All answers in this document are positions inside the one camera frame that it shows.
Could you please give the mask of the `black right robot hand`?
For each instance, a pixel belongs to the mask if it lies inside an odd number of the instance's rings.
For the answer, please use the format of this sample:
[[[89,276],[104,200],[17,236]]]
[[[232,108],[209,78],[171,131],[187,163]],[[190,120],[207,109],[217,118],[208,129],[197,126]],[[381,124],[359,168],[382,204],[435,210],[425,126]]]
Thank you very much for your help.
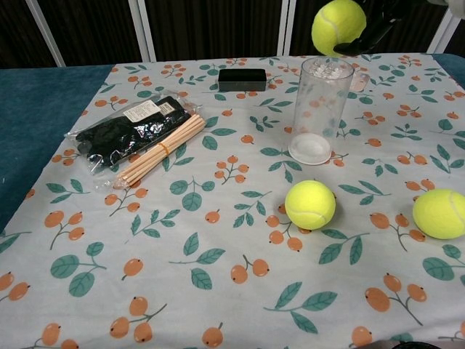
[[[334,52],[353,57],[370,51],[403,18],[404,11],[401,1],[377,1],[371,14],[368,27],[360,36],[351,42],[337,44]]]

